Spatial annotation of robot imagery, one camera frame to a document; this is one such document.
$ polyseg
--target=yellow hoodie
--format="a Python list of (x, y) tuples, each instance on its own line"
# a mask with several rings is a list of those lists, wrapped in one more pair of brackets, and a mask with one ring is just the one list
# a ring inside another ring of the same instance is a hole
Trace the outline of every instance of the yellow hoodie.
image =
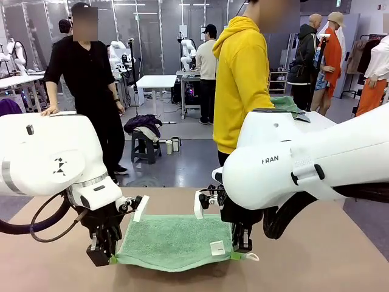
[(219, 59), (213, 140), (220, 152), (231, 154), (247, 113), (274, 108), (267, 89), (266, 40), (250, 18), (237, 16), (223, 30), (213, 54)]

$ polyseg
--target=towel tag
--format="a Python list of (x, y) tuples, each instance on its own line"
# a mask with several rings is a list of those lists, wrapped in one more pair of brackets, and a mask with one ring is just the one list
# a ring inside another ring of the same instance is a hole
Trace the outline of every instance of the towel tag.
[(225, 254), (223, 241), (211, 242), (212, 256), (223, 256)]

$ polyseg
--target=hand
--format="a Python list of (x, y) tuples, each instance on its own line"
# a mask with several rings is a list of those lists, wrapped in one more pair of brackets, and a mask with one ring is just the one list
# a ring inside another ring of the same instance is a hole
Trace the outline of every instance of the hand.
[(51, 105), (49, 108), (47, 108), (41, 113), (41, 116), (49, 116), (51, 114), (56, 114), (59, 111), (60, 109), (58, 108), (58, 105)]
[(334, 73), (335, 72), (335, 68), (332, 67), (332, 66), (324, 66), (323, 67), (323, 71), (324, 72), (329, 72), (329, 73)]
[(373, 75), (373, 76), (371, 76), (370, 78), (369, 78), (369, 87), (370, 88), (375, 88), (376, 87), (376, 85), (377, 85), (377, 81), (378, 81), (378, 76), (376, 76), (376, 75)]
[(117, 101), (117, 102), (116, 102), (116, 107), (117, 107), (117, 109), (119, 110), (119, 113), (120, 113), (120, 114), (124, 114), (125, 109), (124, 109), (124, 107), (123, 107), (123, 105), (122, 105), (122, 103), (121, 103), (120, 101)]

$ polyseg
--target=man in yellow hoodie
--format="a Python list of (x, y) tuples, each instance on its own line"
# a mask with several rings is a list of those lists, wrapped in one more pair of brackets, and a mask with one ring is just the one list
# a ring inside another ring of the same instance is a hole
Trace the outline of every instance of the man in yellow hoodie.
[(243, 16), (231, 19), (213, 46), (219, 59), (213, 140), (222, 166), (236, 148), (247, 113), (255, 108), (274, 108), (267, 88), (267, 44), (259, 27), (265, 27), (266, 32), (275, 29), (273, 24), (281, 19), (288, 1), (249, 0)]

